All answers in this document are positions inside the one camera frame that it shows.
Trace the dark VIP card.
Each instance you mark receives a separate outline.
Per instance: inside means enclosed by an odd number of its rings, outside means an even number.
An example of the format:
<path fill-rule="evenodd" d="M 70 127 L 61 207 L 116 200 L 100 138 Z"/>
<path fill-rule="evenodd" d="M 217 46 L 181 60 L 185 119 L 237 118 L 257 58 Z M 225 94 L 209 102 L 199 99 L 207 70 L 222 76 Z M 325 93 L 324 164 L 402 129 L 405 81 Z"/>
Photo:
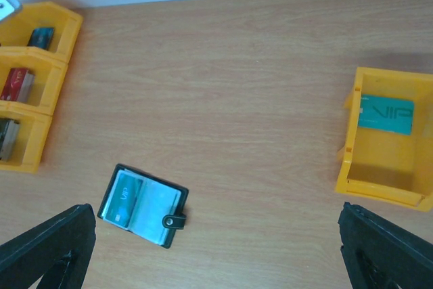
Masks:
<path fill-rule="evenodd" d="M 20 123 L 13 119 L 1 118 L 1 160 L 7 161 L 12 154 Z"/>

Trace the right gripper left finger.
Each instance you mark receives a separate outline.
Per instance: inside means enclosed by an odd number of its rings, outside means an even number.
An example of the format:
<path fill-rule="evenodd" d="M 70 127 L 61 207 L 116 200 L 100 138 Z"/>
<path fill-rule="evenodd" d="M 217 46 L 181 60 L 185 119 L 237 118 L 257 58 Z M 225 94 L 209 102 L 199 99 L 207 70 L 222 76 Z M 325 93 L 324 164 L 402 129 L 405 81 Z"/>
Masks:
<path fill-rule="evenodd" d="M 81 288 L 95 241 L 92 206 L 74 205 L 1 245 L 1 287 Z"/>

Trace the black card holder wallet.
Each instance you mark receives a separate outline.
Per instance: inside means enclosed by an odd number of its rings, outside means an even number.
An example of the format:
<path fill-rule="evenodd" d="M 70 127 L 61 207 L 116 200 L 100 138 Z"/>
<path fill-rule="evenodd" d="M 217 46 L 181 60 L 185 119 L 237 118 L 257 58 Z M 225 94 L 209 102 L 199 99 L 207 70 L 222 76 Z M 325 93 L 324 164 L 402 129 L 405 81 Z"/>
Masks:
<path fill-rule="evenodd" d="M 161 179 L 125 164 L 117 164 L 108 188 L 103 196 L 97 217 L 103 219 L 110 192 L 119 171 L 130 171 L 143 181 L 136 199 L 129 227 L 121 229 L 139 236 L 153 244 L 169 249 L 176 231 L 186 224 L 183 213 L 189 190 L 176 183 Z"/>

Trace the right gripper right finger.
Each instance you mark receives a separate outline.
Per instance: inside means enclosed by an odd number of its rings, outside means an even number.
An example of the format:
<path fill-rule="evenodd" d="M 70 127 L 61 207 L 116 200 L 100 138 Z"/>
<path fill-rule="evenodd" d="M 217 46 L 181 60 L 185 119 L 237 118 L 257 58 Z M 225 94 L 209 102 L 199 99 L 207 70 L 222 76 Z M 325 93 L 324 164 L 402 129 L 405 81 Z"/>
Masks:
<path fill-rule="evenodd" d="M 353 288 L 432 287 L 431 243 L 349 202 L 338 225 Z"/>

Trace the blue credit card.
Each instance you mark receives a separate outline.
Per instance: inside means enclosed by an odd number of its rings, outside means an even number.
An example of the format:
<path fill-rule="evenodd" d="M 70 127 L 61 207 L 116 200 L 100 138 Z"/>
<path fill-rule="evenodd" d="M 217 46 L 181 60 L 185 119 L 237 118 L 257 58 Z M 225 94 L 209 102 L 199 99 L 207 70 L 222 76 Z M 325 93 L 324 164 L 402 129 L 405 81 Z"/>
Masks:
<path fill-rule="evenodd" d="M 39 27 L 34 29 L 29 38 L 27 46 L 48 50 L 54 32 L 55 28 L 53 27 Z"/>
<path fill-rule="evenodd" d="M 143 181 L 130 171 L 119 171 L 110 192 L 103 219 L 127 229 Z"/>

